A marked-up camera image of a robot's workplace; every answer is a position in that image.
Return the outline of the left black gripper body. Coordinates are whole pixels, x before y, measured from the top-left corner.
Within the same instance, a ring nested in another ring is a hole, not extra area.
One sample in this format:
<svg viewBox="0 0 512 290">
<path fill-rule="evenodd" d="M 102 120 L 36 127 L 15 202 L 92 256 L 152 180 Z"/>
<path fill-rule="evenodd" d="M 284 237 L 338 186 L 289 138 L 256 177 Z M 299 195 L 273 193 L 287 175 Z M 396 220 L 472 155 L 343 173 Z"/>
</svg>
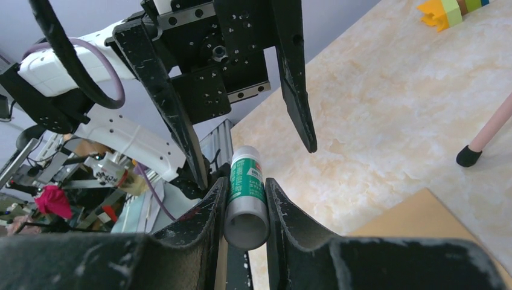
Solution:
<svg viewBox="0 0 512 290">
<path fill-rule="evenodd" d="M 269 1 L 143 1 L 157 54 L 193 124 L 270 90 L 264 50 L 275 45 Z"/>
</svg>

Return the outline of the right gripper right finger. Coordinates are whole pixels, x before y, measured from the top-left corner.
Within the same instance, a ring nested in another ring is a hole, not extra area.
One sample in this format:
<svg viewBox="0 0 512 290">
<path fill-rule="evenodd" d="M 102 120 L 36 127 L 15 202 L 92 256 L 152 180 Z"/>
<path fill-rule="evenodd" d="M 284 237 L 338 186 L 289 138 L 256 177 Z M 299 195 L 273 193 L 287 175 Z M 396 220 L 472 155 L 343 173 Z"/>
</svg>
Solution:
<svg viewBox="0 0 512 290">
<path fill-rule="evenodd" d="M 469 240 L 340 236 L 265 183 L 271 289 L 505 289 L 490 256 Z"/>
</svg>

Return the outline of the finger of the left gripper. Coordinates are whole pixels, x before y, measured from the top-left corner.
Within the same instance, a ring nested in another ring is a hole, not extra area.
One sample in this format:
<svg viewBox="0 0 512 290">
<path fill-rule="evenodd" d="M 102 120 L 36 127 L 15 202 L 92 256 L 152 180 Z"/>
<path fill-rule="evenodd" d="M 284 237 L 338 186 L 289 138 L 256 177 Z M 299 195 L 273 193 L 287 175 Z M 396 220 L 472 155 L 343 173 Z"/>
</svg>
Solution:
<svg viewBox="0 0 512 290">
<path fill-rule="evenodd" d="M 281 91 L 289 117 L 309 153 L 317 139 L 306 88 L 301 1 L 272 1 Z"/>
<path fill-rule="evenodd" d="M 138 19 L 116 26 L 113 38 L 183 151 L 198 187 L 205 190 L 208 174 L 199 139 L 143 21 Z"/>
</svg>

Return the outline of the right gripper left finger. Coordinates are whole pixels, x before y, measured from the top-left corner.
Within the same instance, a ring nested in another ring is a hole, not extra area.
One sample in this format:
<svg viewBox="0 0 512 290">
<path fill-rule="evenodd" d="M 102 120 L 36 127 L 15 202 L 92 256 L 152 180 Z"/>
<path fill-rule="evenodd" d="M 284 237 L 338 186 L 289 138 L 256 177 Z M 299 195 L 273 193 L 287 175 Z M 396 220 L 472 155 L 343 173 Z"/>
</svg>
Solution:
<svg viewBox="0 0 512 290">
<path fill-rule="evenodd" d="M 225 289 L 229 181 L 153 235 L 65 233 L 1 239 L 2 289 Z"/>
</svg>

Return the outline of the small green glue stick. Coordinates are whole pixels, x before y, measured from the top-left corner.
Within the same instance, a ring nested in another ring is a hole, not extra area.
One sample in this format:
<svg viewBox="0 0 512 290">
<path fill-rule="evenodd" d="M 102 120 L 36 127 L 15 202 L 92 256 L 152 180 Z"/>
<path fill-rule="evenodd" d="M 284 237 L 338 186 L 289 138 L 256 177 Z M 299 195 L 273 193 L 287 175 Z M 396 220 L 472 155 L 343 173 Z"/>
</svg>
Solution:
<svg viewBox="0 0 512 290">
<path fill-rule="evenodd" d="M 230 245 L 250 251 L 265 244 L 269 233 L 260 153 L 252 146 L 242 146 L 232 156 L 223 235 Z"/>
</svg>

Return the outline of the brown kraft envelope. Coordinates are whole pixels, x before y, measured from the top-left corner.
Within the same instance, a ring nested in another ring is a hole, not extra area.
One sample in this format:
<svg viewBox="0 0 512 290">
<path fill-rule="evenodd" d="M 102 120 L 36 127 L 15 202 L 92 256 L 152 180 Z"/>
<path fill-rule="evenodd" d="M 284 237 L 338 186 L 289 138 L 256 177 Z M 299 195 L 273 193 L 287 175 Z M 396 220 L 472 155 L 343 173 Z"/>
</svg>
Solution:
<svg viewBox="0 0 512 290">
<path fill-rule="evenodd" d="M 502 264 L 432 192 L 424 188 L 401 203 L 374 217 L 349 236 L 428 237 L 469 240 L 491 257 L 500 275 L 511 288 L 511 276 Z"/>
</svg>

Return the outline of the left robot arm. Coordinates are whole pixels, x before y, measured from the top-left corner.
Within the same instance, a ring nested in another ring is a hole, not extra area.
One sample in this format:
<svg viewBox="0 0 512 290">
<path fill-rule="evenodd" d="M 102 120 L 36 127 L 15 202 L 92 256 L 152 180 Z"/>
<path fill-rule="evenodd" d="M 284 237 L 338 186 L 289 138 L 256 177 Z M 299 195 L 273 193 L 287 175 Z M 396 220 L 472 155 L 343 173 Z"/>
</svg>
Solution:
<svg viewBox="0 0 512 290">
<path fill-rule="evenodd" d="M 277 51 L 287 112 L 317 150 L 300 1 L 143 1 L 104 30 L 69 38 L 49 1 L 31 1 L 44 35 L 1 85 L 34 131 L 96 141 L 162 179 L 205 190 L 210 167 L 193 129 L 269 89 L 264 51 Z"/>
</svg>

